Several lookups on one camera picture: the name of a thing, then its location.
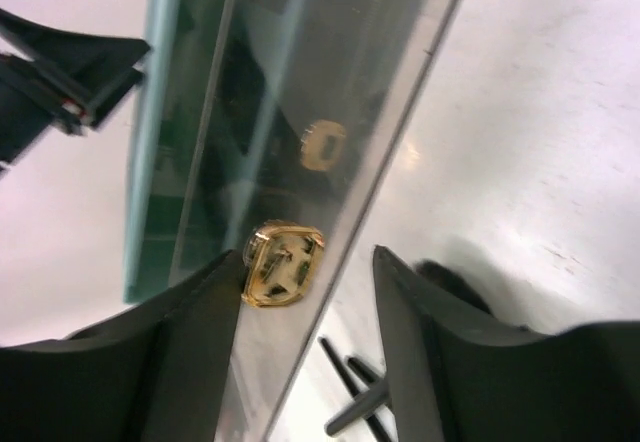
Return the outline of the clear acrylic box door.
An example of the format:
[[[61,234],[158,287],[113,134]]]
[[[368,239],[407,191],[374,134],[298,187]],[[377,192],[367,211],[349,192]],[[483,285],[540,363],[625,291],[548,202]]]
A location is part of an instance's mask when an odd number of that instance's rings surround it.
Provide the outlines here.
[[[242,261],[217,441],[264,440],[459,0],[233,0],[171,274]]]

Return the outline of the teal makeup organizer box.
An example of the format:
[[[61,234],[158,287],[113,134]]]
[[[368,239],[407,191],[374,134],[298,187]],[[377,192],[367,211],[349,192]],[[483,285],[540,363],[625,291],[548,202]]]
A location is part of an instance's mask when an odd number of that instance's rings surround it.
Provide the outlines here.
[[[132,126],[123,297],[143,302],[242,245],[284,30],[300,0],[148,0]]]

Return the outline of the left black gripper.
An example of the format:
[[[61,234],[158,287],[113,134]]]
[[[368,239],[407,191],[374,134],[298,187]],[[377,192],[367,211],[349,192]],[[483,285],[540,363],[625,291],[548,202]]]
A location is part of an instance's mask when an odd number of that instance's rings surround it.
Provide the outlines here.
[[[143,39],[64,31],[1,11],[1,38],[26,56],[1,54],[1,171],[51,127],[98,130],[144,74]]]

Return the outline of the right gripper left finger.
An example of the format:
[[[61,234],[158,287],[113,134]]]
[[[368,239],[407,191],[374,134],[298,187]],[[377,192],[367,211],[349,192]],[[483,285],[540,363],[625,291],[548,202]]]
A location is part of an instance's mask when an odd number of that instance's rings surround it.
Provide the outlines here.
[[[65,339],[2,348],[2,440],[213,440],[244,277],[227,251]]]

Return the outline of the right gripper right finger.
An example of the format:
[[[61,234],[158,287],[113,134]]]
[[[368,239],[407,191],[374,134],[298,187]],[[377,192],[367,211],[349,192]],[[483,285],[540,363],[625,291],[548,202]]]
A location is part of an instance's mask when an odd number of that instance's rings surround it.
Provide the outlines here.
[[[508,325],[373,252],[398,437],[403,441],[635,441],[639,325],[555,335]]]

